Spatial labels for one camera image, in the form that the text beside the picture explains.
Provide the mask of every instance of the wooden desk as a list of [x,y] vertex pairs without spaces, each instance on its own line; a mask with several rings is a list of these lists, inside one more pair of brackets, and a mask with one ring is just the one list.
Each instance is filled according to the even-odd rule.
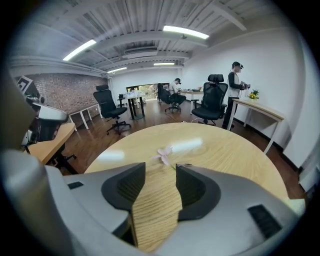
[[191,95],[191,104],[190,104],[190,115],[192,114],[192,110],[194,109],[194,104],[192,100],[194,99],[195,94],[204,94],[203,91],[181,91],[182,94],[190,94]]
[[136,131],[101,153],[86,173],[145,162],[145,185],[133,205],[135,231],[143,251],[153,251],[170,235],[182,209],[175,170],[159,159],[151,159],[158,149],[169,145],[176,151],[168,155],[174,166],[188,163],[239,175],[280,199],[288,198],[285,184],[270,159],[233,132],[199,123],[167,123]]
[[45,165],[67,141],[75,128],[76,126],[73,122],[62,124],[55,139],[28,146],[30,155],[38,158]]
[[248,113],[246,115],[246,118],[245,118],[245,121],[244,121],[244,124],[243,126],[246,127],[249,119],[250,119],[250,115],[251,115],[251,111],[252,110],[255,110],[255,111],[258,111],[274,120],[276,120],[276,126],[274,128],[274,131],[273,131],[273,134],[271,136],[271,139],[269,141],[269,144],[266,146],[265,150],[263,153],[267,153],[268,150],[270,149],[272,143],[274,142],[275,140],[275,135],[277,134],[277,131],[279,129],[279,124],[282,122],[282,120],[285,119],[284,115],[268,106],[265,106],[265,105],[262,105],[262,104],[259,104],[257,101],[250,101],[250,100],[242,100],[242,99],[233,99],[233,106],[232,106],[232,112],[231,112],[231,116],[230,116],[230,121],[229,121],[229,124],[228,124],[228,127],[227,127],[227,130],[230,131],[230,128],[231,128],[231,124],[234,120],[234,116],[235,116],[235,111],[236,111],[236,105],[242,105],[242,106],[245,106],[247,108],[249,108],[248,110]]

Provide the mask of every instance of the chair armrest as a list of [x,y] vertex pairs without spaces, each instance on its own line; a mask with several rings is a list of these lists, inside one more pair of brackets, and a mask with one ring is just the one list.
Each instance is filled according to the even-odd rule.
[[225,114],[225,109],[228,105],[226,104],[221,104],[221,116],[219,117],[220,119],[224,118],[224,114]]
[[118,98],[117,101],[120,101],[120,108],[122,108],[122,101],[124,100],[125,98]]
[[191,101],[193,102],[194,108],[196,109],[196,108],[197,108],[197,101],[198,101],[198,99],[192,99]]

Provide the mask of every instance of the chair headrest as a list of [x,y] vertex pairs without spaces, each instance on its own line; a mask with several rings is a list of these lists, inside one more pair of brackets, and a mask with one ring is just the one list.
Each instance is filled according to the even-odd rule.
[[109,86],[107,84],[103,84],[103,85],[97,85],[95,88],[97,91],[104,91],[104,90],[108,90]]
[[209,82],[214,82],[214,83],[222,83],[224,82],[224,75],[223,74],[211,74],[208,77]]

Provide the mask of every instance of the potted plant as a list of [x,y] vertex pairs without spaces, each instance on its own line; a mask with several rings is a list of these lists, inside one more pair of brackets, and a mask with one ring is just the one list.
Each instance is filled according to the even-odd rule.
[[259,91],[258,91],[258,90],[253,90],[253,91],[249,94],[248,97],[249,97],[250,101],[255,102],[257,99],[259,99],[258,95],[259,95]]

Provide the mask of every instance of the man standing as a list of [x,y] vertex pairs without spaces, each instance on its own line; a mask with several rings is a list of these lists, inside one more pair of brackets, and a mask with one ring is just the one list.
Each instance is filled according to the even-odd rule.
[[234,104],[233,99],[239,99],[240,90],[244,90],[244,87],[240,84],[239,77],[237,75],[237,73],[241,72],[242,68],[243,68],[243,66],[239,62],[235,61],[232,64],[232,71],[228,75],[228,85],[229,85],[228,91],[227,91],[228,106],[225,111],[222,129],[228,128],[228,124],[229,124],[229,120],[230,120],[230,116],[231,116],[231,112],[232,112],[232,107]]
[[178,94],[178,86],[181,85],[181,80],[180,78],[176,78],[172,83],[169,85],[169,93],[170,97],[174,99],[174,102],[180,105],[182,102],[186,100],[186,96],[182,96]]

